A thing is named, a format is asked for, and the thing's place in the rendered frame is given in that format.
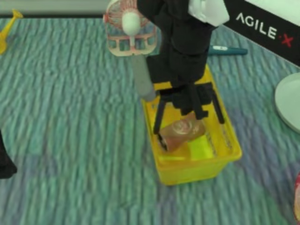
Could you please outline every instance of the red x logo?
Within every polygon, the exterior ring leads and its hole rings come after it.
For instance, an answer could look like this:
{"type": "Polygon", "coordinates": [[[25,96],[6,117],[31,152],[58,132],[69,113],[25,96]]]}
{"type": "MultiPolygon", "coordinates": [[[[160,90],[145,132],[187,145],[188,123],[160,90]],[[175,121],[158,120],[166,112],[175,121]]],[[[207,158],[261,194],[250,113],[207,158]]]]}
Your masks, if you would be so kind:
{"type": "Polygon", "coordinates": [[[288,37],[287,34],[284,34],[284,40],[281,42],[281,44],[286,44],[289,48],[292,47],[291,42],[294,40],[293,37],[288,37]]]}

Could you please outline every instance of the wooden table surface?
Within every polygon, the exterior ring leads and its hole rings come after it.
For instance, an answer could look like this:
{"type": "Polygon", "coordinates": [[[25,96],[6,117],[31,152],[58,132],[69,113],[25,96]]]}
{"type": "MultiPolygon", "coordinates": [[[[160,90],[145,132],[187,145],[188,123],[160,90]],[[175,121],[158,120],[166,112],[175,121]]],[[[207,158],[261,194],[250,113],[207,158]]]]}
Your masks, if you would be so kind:
{"type": "Polygon", "coordinates": [[[108,52],[102,21],[18,21],[0,56],[0,128],[19,167],[0,181],[0,224],[293,224],[300,136],[273,96],[299,69],[224,27],[212,44],[249,50],[208,61],[244,155],[215,179],[165,187],[129,59],[108,52]]]}

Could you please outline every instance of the yellow container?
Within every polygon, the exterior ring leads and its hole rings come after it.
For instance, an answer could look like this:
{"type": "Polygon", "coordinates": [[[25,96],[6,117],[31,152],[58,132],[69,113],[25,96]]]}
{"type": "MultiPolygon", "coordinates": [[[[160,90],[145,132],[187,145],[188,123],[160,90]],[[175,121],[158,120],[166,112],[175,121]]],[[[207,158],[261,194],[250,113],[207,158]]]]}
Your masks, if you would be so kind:
{"type": "MultiPolygon", "coordinates": [[[[206,67],[203,78],[196,83],[207,82],[213,83],[225,118],[225,124],[219,124],[212,103],[204,106],[203,109],[209,111],[209,116],[203,119],[206,126],[206,135],[183,144],[172,153],[162,151],[156,135],[153,134],[159,97],[152,102],[142,102],[156,168],[161,182],[165,185],[213,178],[229,162],[240,159],[242,155],[234,129],[208,67],[206,67]]],[[[171,85],[168,82],[155,84],[156,90],[170,87],[171,85]]],[[[172,104],[167,104],[161,127],[163,128],[181,118],[180,111],[174,109],[172,104]]]]}

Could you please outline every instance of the white ball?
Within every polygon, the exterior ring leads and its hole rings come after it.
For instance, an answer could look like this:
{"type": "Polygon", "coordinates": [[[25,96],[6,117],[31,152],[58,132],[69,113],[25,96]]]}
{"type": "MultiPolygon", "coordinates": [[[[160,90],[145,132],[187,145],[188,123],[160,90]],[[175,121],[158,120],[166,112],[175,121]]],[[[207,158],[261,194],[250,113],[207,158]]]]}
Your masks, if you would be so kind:
{"type": "Polygon", "coordinates": [[[127,12],[122,16],[122,28],[128,36],[135,36],[140,32],[141,19],[135,12],[127,12]]]}

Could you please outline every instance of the red can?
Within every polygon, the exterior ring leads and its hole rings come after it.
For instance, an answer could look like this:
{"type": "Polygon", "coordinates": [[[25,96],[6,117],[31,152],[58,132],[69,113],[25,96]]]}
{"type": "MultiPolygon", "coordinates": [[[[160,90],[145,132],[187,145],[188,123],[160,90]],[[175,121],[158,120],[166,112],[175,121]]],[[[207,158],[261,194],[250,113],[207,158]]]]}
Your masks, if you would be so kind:
{"type": "Polygon", "coordinates": [[[202,120],[197,120],[195,113],[191,112],[181,120],[162,128],[157,139],[164,151],[173,152],[183,143],[190,142],[205,134],[202,120]]]}

